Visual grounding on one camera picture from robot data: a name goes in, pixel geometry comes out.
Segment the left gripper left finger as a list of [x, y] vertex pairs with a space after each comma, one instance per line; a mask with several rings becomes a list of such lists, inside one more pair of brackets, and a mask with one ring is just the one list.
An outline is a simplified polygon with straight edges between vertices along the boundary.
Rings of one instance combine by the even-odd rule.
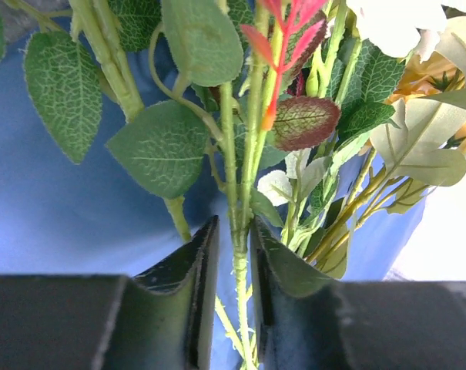
[[207, 369], [220, 221], [148, 270], [0, 275], [0, 369]]

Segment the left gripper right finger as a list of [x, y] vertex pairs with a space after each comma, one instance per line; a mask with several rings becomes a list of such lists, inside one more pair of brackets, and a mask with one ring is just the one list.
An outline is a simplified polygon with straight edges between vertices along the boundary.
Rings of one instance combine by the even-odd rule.
[[266, 369], [466, 369], [466, 281], [340, 282], [250, 224]]

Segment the blue wrapping paper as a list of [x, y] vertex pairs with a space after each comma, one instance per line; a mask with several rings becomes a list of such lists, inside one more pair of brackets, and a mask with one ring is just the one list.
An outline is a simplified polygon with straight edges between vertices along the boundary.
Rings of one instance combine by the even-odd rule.
[[[135, 275], [183, 244], [162, 199], [141, 188], [106, 142], [125, 123], [103, 98], [98, 135], [81, 164], [72, 163], [46, 131], [24, 79], [24, 51], [38, 29], [8, 46], [0, 63], [0, 273]], [[372, 215], [356, 230], [344, 280], [382, 280], [422, 220], [424, 201], [404, 215]], [[233, 247], [227, 203], [208, 157], [185, 195], [192, 234], [220, 217], [216, 294], [238, 329]]]

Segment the artificial flower bouquet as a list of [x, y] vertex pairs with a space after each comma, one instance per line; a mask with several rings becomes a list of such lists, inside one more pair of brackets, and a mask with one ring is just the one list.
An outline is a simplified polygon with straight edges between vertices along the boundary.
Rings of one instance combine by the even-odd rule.
[[[8, 7], [39, 31], [24, 79], [46, 131], [81, 163], [102, 100], [106, 144], [190, 242], [185, 195], [208, 157], [227, 203], [241, 368], [257, 353], [250, 224], [342, 282], [354, 232], [466, 174], [466, 1], [71, 1]], [[220, 261], [220, 249], [217, 263]]]

